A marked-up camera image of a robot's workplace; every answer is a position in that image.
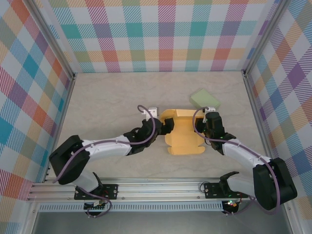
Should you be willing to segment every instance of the green sponge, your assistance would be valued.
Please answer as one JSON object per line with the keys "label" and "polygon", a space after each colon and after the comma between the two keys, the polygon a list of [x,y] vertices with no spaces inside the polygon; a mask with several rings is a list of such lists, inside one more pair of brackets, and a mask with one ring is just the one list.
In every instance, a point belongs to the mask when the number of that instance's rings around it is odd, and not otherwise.
{"label": "green sponge", "polygon": [[220,102],[211,94],[209,94],[205,89],[201,89],[191,95],[190,102],[193,104],[197,109],[206,106],[213,106],[217,109],[220,106]]}

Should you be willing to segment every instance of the table surface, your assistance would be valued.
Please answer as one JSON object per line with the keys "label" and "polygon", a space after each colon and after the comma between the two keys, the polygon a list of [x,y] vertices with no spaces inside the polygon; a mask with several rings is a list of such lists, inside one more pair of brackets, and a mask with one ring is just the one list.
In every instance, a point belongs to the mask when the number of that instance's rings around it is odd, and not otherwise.
{"label": "table surface", "polygon": [[[81,139],[113,138],[141,126],[145,118],[137,105],[166,109],[195,109],[190,95],[204,88],[221,105],[226,132],[264,154],[240,72],[158,72],[78,74],[58,145],[71,135]],[[170,155],[164,136],[143,152],[91,162],[87,168],[99,177],[220,177],[246,172],[235,160],[210,146],[199,155]]]}

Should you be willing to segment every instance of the light green block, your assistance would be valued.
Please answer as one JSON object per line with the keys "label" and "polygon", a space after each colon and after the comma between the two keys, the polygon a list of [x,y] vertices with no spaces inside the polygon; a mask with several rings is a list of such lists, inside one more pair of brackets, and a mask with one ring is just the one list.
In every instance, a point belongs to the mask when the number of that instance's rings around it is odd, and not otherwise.
{"label": "light green block", "polygon": [[191,95],[190,102],[197,109],[206,106],[213,106],[217,109],[221,104],[220,101],[218,101],[214,96],[209,94],[205,89],[201,89]]}

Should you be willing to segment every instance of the white floor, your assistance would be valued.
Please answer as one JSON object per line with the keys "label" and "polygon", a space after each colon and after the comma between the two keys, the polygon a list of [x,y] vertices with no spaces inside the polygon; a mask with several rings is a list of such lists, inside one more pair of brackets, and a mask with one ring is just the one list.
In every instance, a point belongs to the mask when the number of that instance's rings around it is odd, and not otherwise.
{"label": "white floor", "polygon": [[[79,74],[58,144],[71,135],[105,139],[141,126],[137,105],[194,109],[191,94],[205,88],[221,102],[225,130],[263,154],[260,136],[240,72]],[[236,161],[207,147],[201,155],[173,156],[164,136],[142,153],[115,156],[87,167],[100,177],[220,177],[243,171]]]}

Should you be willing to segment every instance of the marble pattern surface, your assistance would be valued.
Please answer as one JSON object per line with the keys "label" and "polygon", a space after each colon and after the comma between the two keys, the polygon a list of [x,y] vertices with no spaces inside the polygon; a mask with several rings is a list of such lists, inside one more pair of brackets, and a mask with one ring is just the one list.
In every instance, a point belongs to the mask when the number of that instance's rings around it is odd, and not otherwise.
{"label": "marble pattern surface", "polygon": [[[189,97],[200,88],[220,100],[218,111],[226,131],[263,154],[240,72],[78,74],[58,144],[75,134],[105,139],[140,127],[144,116],[137,111],[138,104],[158,107],[159,114],[166,109],[194,109]],[[186,156],[170,155],[167,147],[164,136],[158,136],[139,154],[97,160],[87,168],[100,177],[220,177],[245,171],[210,146],[203,154]]]}

